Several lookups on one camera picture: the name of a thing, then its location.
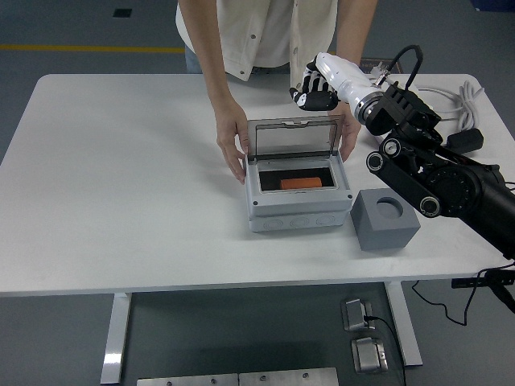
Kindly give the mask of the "person's left hand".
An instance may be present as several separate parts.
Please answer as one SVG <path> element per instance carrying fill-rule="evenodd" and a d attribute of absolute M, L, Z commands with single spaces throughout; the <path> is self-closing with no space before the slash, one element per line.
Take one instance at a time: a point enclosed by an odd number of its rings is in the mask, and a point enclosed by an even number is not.
<path fill-rule="evenodd" d="M 358 134 L 361 130 L 361 124 L 351 114 L 349 105 L 344 102 L 340 102 L 334 112 L 335 115 L 340 116 L 340 156 L 342 160 L 346 162 L 355 148 Z"/>

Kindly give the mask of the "person's right hand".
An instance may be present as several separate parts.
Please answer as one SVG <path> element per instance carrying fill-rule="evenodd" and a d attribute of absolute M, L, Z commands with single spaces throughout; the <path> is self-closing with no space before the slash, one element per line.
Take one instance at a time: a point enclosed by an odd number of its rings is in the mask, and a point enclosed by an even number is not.
<path fill-rule="evenodd" d="M 248 121 L 242 107 L 234 100 L 223 101 L 214 107 L 216 143 L 233 176 L 245 183 L 242 161 L 248 153 Z"/>

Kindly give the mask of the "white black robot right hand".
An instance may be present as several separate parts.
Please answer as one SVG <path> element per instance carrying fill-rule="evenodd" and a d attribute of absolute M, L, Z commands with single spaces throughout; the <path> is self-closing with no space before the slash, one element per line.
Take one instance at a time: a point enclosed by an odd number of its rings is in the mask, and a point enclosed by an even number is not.
<path fill-rule="evenodd" d="M 305 111 L 330 111 L 344 102 L 354 118 L 364 124 L 382 91 L 356 64 L 320 52 L 307 64 L 301 89 L 291 88 L 290 96 Z"/>

